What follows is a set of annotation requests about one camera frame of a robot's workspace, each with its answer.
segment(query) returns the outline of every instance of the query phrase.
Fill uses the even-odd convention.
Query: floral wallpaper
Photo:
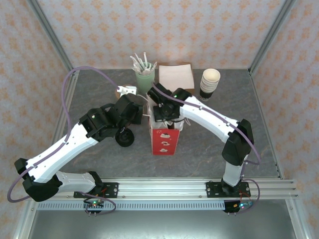
[[[26,0],[0,1],[0,35],[0,238],[11,239],[23,209],[6,199],[14,162],[49,147],[66,69]],[[20,184],[13,197],[24,194]]]
[[[313,238],[319,235],[319,4],[298,0],[254,75],[287,178],[297,180]]]
[[[39,0],[73,66],[250,67],[284,0]]]

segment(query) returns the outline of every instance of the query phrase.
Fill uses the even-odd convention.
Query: green plastic cup
[[[153,72],[148,76],[142,76],[137,72],[135,72],[135,75],[139,93],[146,94],[153,86],[153,82],[155,79],[155,70],[153,70]]]

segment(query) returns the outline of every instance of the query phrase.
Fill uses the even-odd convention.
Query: stack of paper cups
[[[200,81],[199,96],[202,101],[208,101],[214,90],[216,90],[220,79],[219,71],[206,69]]]

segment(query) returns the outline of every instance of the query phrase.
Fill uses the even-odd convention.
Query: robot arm
[[[143,107],[136,104],[137,96],[127,94],[120,97],[115,104],[107,104],[97,109],[90,109],[72,128],[70,137],[66,136],[38,156],[26,160],[20,158],[14,164],[19,174],[32,169],[23,177],[23,187],[35,201],[47,200],[58,192],[90,192],[97,194],[103,183],[96,172],[84,174],[63,173],[59,169],[85,149],[101,142],[107,137],[114,137],[120,146],[133,143],[133,133],[127,129],[131,124],[140,124]],[[53,156],[36,167],[33,165],[65,145]]]
[[[186,90],[178,88],[172,93],[159,83],[156,84],[156,87],[160,91],[176,99],[210,109]],[[189,118],[211,131],[225,143],[222,156],[226,160],[226,168],[221,183],[223,185],[223,191],[227,195],[232,196],[237,193],[236,186],[240,182],[243,162],[248,157],[251,147],[246,140],[234,130],[234,128],[230,127],[229,123],[240,129],[249,140],[254,143],[250,123],[245,119],[241,122],[230,119],[213,109],[210,109],[229,122],[225,123],[211,113],[202,110],[202,108],[195,108],[187,104],[181,104],[170,100],[159,94],[154,88],[150,89],[148,95],[158,104],[157,106],[154,106],[154,117],[156,121],[174,120],[180,116]]]

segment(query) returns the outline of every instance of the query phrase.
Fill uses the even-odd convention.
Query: black wheel
[[[122,133],[117,133],[115,135],[116,142],[122,147],[131,146],[134,142],[134,134],[133,132],[126,128]]]

